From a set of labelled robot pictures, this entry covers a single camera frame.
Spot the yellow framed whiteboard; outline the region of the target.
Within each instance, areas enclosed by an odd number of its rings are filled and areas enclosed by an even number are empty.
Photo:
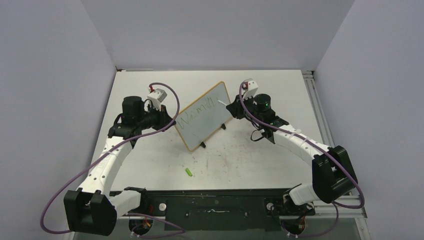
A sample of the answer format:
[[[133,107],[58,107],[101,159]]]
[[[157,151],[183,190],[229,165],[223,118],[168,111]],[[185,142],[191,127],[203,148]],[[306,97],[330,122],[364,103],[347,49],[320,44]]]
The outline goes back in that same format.
[[[232,118],[226,106],[230,104],[226,84],[218,82],[178,114],[175,128],[185,147],[192,152]]]

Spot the green marker cap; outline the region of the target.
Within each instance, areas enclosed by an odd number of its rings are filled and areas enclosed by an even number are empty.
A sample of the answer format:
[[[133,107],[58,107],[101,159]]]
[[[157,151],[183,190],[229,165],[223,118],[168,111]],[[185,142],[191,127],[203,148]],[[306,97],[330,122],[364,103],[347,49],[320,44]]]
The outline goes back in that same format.
[[[185,169],[185,172],[187,173],[187,175],[188,175],[188,176],[190,176],[190,177],[192,177],[192,176],[193,176],[193,174],[192,174],[192,172],[190,171],[190,169],[189,169],[189,168],[186,168],[186,169]]]

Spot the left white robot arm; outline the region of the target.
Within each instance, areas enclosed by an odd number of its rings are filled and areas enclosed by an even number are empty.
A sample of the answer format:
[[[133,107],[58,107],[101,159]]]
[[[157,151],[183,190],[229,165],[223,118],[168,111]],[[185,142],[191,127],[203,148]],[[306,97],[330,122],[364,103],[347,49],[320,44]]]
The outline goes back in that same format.
[[[144,215],[149,201],[140,190],[123,190],[110,196],[113,182],[125,158],[134,149],[144,130],[165,131],[174,125],[162,104],[165,95],[151,92],[146,102],[139,96],[127,96],[120,113],[109,129],[100,161],[89,169],[77,190],[69,190],[63,199],[70,231],[108,236],[117,220],[128,213]]]

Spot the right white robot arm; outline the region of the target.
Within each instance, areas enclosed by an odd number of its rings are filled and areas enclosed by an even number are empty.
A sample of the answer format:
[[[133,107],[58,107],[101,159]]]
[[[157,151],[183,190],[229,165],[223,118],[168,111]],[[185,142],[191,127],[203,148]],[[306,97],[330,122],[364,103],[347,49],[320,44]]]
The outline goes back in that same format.
[[[263,139],[289,150],[311,167],[311,182],[299,183],[284,194],[282,205],[287,213],[296,214],[304,204],[313,201],[349,209],[358,209],[364,205],[363,196],[360,197],[358,205],[337,201],[339,197],[359,188],[358,179],[344,147],[325,145],[296,130],[276,114],[271,107],[271,97],[265,93],[249,98],[237,95],[225,108],[233,118],[249,121],[261,133]]]

